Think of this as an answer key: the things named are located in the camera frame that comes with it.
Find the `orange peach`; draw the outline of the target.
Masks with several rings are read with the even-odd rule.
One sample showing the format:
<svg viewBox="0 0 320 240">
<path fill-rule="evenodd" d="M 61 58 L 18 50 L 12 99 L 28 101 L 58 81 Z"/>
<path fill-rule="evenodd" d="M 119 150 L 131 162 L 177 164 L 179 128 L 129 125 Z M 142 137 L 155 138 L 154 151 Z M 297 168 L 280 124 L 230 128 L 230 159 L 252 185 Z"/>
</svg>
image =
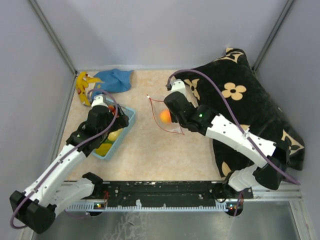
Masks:
<svg viewBox="0 0 320 240">
<path fill-rule="evenodd" d="M 164 109 L 159 114 L 159 119 L 164 124 L 170 124 L 172 122 L 171 113 L 168 109 Z"/>
</svg>

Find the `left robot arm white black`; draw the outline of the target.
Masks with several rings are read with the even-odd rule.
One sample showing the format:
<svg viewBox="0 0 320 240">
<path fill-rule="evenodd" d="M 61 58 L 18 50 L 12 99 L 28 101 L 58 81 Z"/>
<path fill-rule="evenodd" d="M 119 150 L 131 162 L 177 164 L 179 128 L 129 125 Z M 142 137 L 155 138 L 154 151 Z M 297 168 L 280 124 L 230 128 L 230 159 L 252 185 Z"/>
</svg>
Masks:
<svg viewBox="0 0 320 240">
<path fill-rule="evenodd" d="M 64 190 L 60 187 L 69 173 L 100 147 L 111 132 L 128 127 L 129 117 L 121 106 L 115 104 L 113 107 L 113 110 L 108 105 L 92 107 L 86 121 L 71 133 L 62 151 L 42 175 L 24 191 L 16 190 L 11 194 L 10 226 L 13 229 L 17 229 L 14 224 L 17 219 L 24 228 L 42 234 L 71 204 L 86 197 L 97 199 L 103 195 L 103 179 L 91 172 Z"/>
</svg>

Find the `clear zip bag orange zipper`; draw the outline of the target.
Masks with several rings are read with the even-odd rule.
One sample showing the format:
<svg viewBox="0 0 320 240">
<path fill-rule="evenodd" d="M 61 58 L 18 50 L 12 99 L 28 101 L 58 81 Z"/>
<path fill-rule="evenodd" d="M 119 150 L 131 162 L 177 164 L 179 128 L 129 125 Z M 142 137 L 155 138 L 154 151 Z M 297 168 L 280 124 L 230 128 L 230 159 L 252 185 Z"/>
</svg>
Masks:
<svg viewBox="0 0 320 240">
<path fill-rule="evenodd" d="M 167 133 L 184 135 L 181 126 L 178 123 L 172 122 L 170 111 L 164 103 L 165 96 L 148 94 L 147 98 L 156 125 Z"/>
</svg>

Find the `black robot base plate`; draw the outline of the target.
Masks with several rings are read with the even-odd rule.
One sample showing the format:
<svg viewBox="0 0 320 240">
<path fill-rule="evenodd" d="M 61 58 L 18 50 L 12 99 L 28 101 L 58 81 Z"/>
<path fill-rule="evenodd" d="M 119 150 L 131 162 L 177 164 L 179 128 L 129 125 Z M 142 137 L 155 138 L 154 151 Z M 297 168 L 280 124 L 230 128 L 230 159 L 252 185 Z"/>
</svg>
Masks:
<svg viewBox="0 0 320 240">
<path fill-rule="evenodd" d="M 85 200 L 106 200 L 108 207 L 214 207 L 216 200 L 237 199 L 222 181 L 105 181 Z"/>
</svg>

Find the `yellow pear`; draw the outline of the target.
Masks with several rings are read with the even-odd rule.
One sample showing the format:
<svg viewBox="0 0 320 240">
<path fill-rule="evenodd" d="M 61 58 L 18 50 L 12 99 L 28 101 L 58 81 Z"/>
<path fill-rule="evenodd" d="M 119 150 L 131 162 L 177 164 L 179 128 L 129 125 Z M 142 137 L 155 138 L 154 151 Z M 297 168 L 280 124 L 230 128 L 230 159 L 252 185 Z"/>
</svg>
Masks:
<svg viewBox="0 0 320 240">
<path fill-rule="evenodd" d="M 118 137 L 121 135 L 122 131 L 123 131 L 123 128 L 110 132 L 107 139 L 111 142 L 115 142 L 118 139 Z"/>
</svg>

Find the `light blue plastic basket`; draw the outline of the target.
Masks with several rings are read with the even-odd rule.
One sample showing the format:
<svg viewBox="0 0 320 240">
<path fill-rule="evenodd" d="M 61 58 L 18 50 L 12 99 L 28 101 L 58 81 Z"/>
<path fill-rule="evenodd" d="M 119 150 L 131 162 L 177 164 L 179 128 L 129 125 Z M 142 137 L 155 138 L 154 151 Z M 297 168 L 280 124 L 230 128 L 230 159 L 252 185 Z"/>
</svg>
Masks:
<svg viewBox="0 0 320 240">
<path fill-rule="evenodd" d="M 124 130 L 119 134 L 118 138 L 115 140 L 115 142 L 110 146 L 109 150 L 107 153 L 103 156 L 97 154 L 96 150 L 94 150 L 91 155 L 95 156 L 98 159 L 105 160 L 105 161 L 110 161 L 114 154 L 117 152 L 118 148 L 120 145 L 123 143 L 125 137 L 129 133 L 129 131 L 133 128 L 134 124 L 136 123 L 136 111 L 128 107 L 124 104 L 119 105 L 124 112 L 125 115 L 129 117 L 128 119 L 128 126 L 124 128 Z"/>
</svg>

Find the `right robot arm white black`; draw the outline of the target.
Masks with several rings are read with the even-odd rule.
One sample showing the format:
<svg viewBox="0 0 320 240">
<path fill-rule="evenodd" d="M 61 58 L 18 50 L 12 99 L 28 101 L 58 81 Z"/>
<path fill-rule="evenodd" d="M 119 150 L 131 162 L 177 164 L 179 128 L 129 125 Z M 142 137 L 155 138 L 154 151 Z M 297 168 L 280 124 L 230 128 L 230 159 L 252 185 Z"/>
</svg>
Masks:
<svg viewBox="0 0 320 240">
<path fill-rule="evenodd" d="M 252 161 L 252 165 L 228 174 L 223 185 L 227 197 L 235 198 L 242 190 L 255 186 L 279 188 L 289 163 L 286 142 L 273 142 L 244 131 L 210 106 L 195 107 L 178 91 L 166 96 L 164 104 L 182 128 L 219 141 Z"/>
</svg>

